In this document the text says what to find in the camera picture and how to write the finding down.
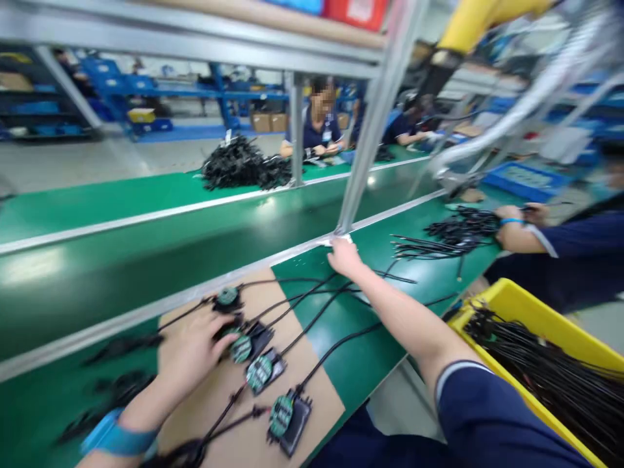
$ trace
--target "cardboard box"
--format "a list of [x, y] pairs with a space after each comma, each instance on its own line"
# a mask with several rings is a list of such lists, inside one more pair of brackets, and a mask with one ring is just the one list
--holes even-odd
[[346, 130], [349, 126], [349, 114], [344, 112], [338, 114], [338, 125], [340, 130]]
[[31, 82], [20, 73], [0, 73], [0, 88], [11, 91], [33, 91]]
[[273, 114], [271, 116], [271, 131], [285, 132], [287, 122], [286, 114]]
[[271, 132], [271, 115], [270, 114], [252, 114], [253, 131], [256, 133]]
[[156, 120], [154, 109], [132, 109], [128, 111], [128, 117], [130, 117], [130, 122], [135, 124], [150, 124]]

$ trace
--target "cardboard sheet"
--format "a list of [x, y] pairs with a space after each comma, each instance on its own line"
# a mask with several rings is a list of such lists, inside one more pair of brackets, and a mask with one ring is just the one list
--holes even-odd
[[[244, 278], [243, 283], [256, 280], [275, 278], [270, 268]], [[286, 299], [278, 283], [266, 283], [249, 286], [242, 294], [243, 311], [246, 319], [255, 317], [260, 312]], [[161, 324], [172, 320], [198, 302], [187, 304], [161, 318]], [[288, 309], [285, 304], [276, 307], [263, 318], [267, 323]], [[168, 359], [176, 351], [179, 340], [184, 338], [184, 331], [192, 325], [200, 315], [213, 314], [211, 306], [203, 307], [197, 312], [181, 319], [163, 331], [167, 338], [159, 349], [159, 368], [168, 364]], [[275, 326], [275, 336], [266, 348], [275, 346], [284, 349], [301, 331], [302, 327], [293, 312]], [[290, 388], [299, 384], [308, 372], [319, 362], [311, 343], [306, 337], [299, 340], [296, 346], [285, 356], [287, 368], [259, 396], [254, 397], [250, 389], [245, 389], [239, 401], [230, 410], [221, 425], [225, 425], [248, 413], [254, 406], [272, 406], [275, 399], [284, 395]], [[229, 397], [245, 382], [245, 368], [248, 363], [236, 365], [225, 359], [208, 376], [189, 398], [178, 407], [165, 422], [159, 435], [159, 452], [167, 453], [189, 439], [203, 437], [218, 416], [225, 409]], [[345, 407], [336, 390], [321, 367], [307, 385], [304, 397], [313, 399], [312, 413], [304, 430], [299, 446], [292, 459], [288, 459], [278, 444], [267, 443], [268, 414], [242, 423], [240, 426], [225, 433], [208, 448], [202, 467], [211, 468], [247, 468], [247, 467], [298, 467], [314, 451], [332, 429]]]

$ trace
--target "blue storage bin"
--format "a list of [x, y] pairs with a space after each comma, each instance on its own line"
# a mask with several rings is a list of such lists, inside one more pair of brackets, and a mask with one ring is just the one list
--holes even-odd
[[58, 127], [55, 125], [35, 125], [34, 130], [37, 132], [37, 135], [41, 135], [42, 137], [53, 137], [57, 135]]
[[13, 107], [16, 114], [58, 114], [59, 104], [54, 101], [23, 103]]
[[147, 90], [147, 89], [154, 89], [154, 80], [151, 77], [148, 76], [142, 76], [142, 75], [126, 75], [125, 76], [125, 80], [127, 81], [128, 85], [136, 90], [136, 91], [141, 91], [141, 90]]
[[516, 162], [506, 162], [492, 169], [483, 182], [532, 202], [545, 203], [559, 194], [572, 179]]
[[304, 13], [320, 16], [323, 13], [324, 0], [265, 0], [281, 7], [292, 8]]
[[60, 132], [64, 133], [65, 135], [81, 135], [83, 133], [83, 130], [80, 128], [79, 125], [65, 123], [60, 127]]
[[87, 57], [81, 61], [81, 65], [85, 72], [91, 76], [121, 76], [122, 74], [114, 60], [105, 58]]
[[95, 80], [96, 88], [103, 93], [125, 94], [128, 91], [128, 85], [123, 76], [98, 76]]
[[56, 92], [57, 89], [54, 87], [53, 84], [34, 84], [32, 86], [34, 88], [35, 91], [39, 91], [39, 92]]
[[171, 131], [174, 129], [171, 119], [157, 118], [151, 123], [133, 123], [132, 128], [137, 135], [145, 135], [155, 131]]

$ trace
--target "concrete floor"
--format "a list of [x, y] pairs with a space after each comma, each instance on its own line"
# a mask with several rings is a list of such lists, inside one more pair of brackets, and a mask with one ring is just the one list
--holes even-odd
[[[202, 165], [219, 139], [133, 143], [116, 124], [106, 126], [101, 142], [50, 145], [0, 144], [0, 175], [18, 193], [75, 185], [187, 172]], [[265, 154], [279, 151], [282, 135], [261, 135]]]

